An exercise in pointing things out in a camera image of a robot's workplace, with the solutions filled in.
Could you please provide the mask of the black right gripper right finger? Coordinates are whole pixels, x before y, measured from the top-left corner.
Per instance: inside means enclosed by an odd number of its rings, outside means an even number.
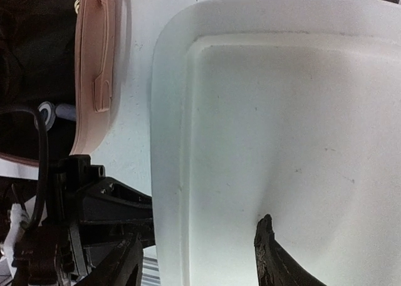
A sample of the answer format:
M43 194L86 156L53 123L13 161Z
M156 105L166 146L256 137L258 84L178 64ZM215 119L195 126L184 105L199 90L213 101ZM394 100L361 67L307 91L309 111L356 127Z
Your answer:
M266 214L258 221L254 237L258 284L316 285L324 283L307 272L275 239L273 221Z

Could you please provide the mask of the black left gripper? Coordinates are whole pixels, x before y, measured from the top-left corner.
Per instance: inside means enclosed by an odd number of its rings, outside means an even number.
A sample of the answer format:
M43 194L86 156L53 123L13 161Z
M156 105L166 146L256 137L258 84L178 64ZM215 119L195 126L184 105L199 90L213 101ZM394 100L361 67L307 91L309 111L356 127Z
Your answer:
M152 198L116 179L95 183L91 158L70 156L51 165L45 187L46 217L21 203L10 209L9 269L12 285L71 285L90 274L80 223L151 223Z

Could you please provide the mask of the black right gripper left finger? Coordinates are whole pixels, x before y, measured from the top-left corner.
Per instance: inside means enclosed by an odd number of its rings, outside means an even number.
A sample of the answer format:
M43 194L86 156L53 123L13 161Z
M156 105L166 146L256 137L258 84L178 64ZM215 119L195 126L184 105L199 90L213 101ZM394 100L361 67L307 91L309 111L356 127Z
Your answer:
M113 246L108 255L78 285L141 285L144 232L129 231L124 237L83 236L84 248Z

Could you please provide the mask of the white plastic storage bin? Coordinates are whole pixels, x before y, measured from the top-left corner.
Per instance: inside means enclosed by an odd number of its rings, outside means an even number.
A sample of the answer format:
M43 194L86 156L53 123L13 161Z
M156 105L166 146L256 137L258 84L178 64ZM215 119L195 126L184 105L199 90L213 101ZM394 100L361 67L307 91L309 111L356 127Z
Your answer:
M253 240L327 285L400 284L400 6L219 0L155 46L162 285L256 285Z

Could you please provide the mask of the beige hard-shell suitcase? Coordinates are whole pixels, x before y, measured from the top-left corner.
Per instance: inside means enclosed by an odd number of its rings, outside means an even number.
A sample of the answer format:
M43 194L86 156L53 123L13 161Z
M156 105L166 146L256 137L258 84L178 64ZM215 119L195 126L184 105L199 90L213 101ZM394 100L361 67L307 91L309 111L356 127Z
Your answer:
M1 107L44 101L76 107L56 117L49 158L92 153L117 108L117 0L1 0Z

